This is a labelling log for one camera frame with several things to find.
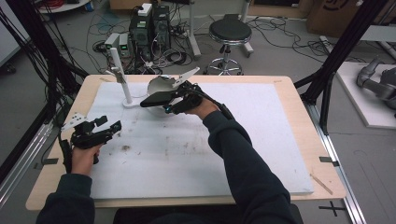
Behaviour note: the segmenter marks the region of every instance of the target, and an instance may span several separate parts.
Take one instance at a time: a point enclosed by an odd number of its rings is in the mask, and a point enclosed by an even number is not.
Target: hand
[[[206,118],[206,116],[213,111],[219,110],[219,108],[213,104],[211,101],[207,99],[202,99],[202,102],[200,105],[195,107],[194,109],[188,110],[185,113],[186,114],[194,114],[197,115],[200,119]]]
[[[74,147],[73,155],[72,155],[71,173],[79,174],[79,175],[90,175],[91,168],[93,165],[93,156],[94,155],[99,156],[101,146],[102,144],[87,149]]]

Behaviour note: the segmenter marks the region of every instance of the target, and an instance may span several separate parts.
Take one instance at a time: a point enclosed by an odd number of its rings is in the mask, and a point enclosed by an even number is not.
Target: power supply
[[[131,44],[129,41],[128,34],[120,34],[120,56],[129,57],[131,56]]]
[[[111,34],[111,36],[109,36],[108,39],[105,41],[105,47],[107,53],[110,54],[111,48],[116,48],[120,53],[119,43],[120,43],[120,34],[116,34],[116,33]]]

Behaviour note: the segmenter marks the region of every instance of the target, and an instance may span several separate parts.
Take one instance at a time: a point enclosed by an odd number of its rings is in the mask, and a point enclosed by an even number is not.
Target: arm
[[[90,197],[93,155],[100,146],[90,149],[73,149],[71,174],[61,177],[56,192],[51,193],[36,223],[93,223],[94,205]]]
[[[248,133],[204,102],[189,112],[203,119],[210,132],[209,145],[224,159],[230,190],[244,213],[244,223],[294,223],[288,191],[252,147]]]

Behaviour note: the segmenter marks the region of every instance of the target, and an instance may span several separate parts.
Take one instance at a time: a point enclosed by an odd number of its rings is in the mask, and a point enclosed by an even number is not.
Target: wooden table
[[[131,76],[133,82],[149,83],[155,76]],[[66,120],[71,119],[74,112],[88,114],[97,90],[102,82],[115,82],[116,79],[106,75],[88,76],[78,93]],[[314,184],[315,192],[308,195],[292,195],[297,200],[342,199],[346,191],[331,162],[321,162],[319,157],[328,157],[317,131],[309,118],[297,90],[289,77],[267,76],[193,76],[191,82],[196,83],[274,83],[279,99],[290,123],[308,173]],[[69,139],[73,130],[62,134],[62,139]],[[59,158],[57,164],[45,165],[38,177],[35,186],[26,202],[29,210],[40,210],[47,196],[58,186],[61,175],[65,173],[62,151],[56,143],[49,158]],[[161,199],[117,199],[95,200],[96,207],[128,207],[128,206],[159,206],[182,204],[220,204],[234,203],[231,196],[222,197],[194,197],[194,198],[161,198]]]

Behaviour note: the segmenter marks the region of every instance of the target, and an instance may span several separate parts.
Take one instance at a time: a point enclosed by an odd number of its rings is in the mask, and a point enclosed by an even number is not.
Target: dark sleeve
[[[203,121],[209,145],[224,159],[231,193],[244,223],[295,223],[290,194],[251,145],[245,129],[215,111]]]
[[[91,194],[92,179],[86,175],[63,175],[51,193],[36,223],[90,223],[95,217]]]

